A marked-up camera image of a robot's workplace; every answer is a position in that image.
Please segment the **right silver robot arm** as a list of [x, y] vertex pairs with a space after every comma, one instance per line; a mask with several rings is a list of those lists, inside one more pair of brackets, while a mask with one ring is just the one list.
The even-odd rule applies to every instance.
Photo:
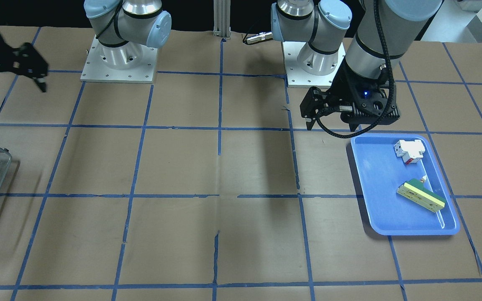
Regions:
[[[95, 37], [80, 79], [83, 82], [152, 83], [157, 53], [168, 40], [172, 16], [160, 0], [86, 0]], [[46, 92], [49, 65], [31, 43], [9, 46], [0, 34], [0, 73], [33, 80]]]

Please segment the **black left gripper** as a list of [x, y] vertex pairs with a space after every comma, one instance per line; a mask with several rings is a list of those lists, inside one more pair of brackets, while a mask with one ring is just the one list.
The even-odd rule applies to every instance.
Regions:
[[390, 84], [386, 66], [377, 67], [375, 78], [371, 79], [356, 74], [343, 61], [329, 92], [318, 87], [308, 89], [300, 104], [300, 113], [306, 119], [306, 129], [310, 131], [317, 119], [337, 112], [337, 105], [349, 105], [352, 111], [341, 113], [340, 118], [354, 131], [360, 124], [371, 125], [375, 122], [382, 116], [386, 104], [389, 104], [388, 112], [379, 124], [390, 125], [400, 119], [396, 93], [396, 85]]

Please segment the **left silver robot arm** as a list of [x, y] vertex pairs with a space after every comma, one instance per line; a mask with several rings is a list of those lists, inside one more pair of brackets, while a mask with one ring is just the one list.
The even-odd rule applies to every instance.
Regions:
[[[308, 131], [315, 124], [338, 138], [400, 119], [394, 69], [442, 5], [440, 0], [362, 0], [363, 17], [327, 91], [310, 87], [300, 104]], [[302, 42], [297, 62], [310, 74], [331, 70], [355, 17], [341, 0], [278, 0], [271, 8], [273, 39]]]

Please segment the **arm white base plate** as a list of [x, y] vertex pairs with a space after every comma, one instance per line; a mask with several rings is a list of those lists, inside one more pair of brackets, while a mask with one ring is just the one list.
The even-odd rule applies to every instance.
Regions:
[[83, 82], [153, 84], [159, 49], [128, 42], [109, 48], [92, 40], [80, 80]]
[[330, 88], [346, 55], [343, 43], [330, 55], [317, 53], [307, 42], [283, 42], [282, 49], [290, 87]]

